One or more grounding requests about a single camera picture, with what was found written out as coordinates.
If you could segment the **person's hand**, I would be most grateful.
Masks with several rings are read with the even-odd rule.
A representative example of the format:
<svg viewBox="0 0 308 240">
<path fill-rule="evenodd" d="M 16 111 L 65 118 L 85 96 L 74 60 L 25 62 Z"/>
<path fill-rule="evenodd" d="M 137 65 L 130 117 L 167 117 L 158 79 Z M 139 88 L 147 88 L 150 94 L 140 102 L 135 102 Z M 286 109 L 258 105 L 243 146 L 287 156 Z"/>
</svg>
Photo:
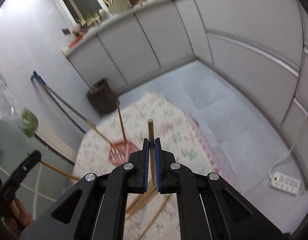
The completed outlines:
<svg viewBox="0 0 308 240">
<path fill-rule="evenodd" d="M 33 223 L 31 215 L 26 211 L 22 202 L 18 198 L 15 198 L 11 202 L 10 210 L 12 211 L 13 215 L 17 218 L 17 220 L 24 225 L 25 228 L 29 226 L 31 223 Z M 4 223 L 11 233 L 17 232 L 17 223 L 15 219 L 11 217 L 5 218 Z"/>
</svg>

